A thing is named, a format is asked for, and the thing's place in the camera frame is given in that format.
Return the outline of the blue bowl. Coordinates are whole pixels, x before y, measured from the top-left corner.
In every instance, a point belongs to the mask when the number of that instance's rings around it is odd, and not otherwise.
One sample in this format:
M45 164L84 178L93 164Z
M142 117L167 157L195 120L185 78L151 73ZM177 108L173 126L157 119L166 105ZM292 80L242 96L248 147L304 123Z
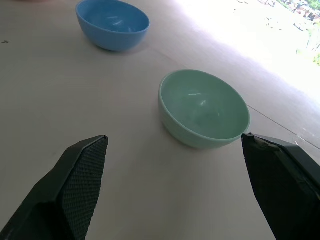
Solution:
M136 47L150 27L142 10L119 0L82 0L75 12L88 40L108 51L124 52Z

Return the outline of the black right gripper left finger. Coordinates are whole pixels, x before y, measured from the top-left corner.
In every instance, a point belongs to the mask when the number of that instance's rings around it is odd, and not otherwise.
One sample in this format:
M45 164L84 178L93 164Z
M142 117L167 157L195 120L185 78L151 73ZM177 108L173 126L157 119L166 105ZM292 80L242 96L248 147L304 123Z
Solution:
M31 189L0 240L85 240L100 196L106 135L68 147Z

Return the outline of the green bowl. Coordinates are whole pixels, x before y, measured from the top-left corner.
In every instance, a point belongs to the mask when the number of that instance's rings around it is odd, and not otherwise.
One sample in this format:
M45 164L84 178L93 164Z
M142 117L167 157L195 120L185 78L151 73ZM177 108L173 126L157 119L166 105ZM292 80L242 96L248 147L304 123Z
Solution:
M233 87L194 69L177 70L163 78L158 89L158 109L166 130L195 149L229 145L251 123L248 106Z

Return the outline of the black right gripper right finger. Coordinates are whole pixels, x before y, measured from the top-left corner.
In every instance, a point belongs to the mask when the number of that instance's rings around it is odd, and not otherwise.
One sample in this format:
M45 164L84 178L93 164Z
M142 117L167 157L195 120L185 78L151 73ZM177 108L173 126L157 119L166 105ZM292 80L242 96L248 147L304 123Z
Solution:
M320 165L300 146L243 134L254 196L276 240L320 240Z

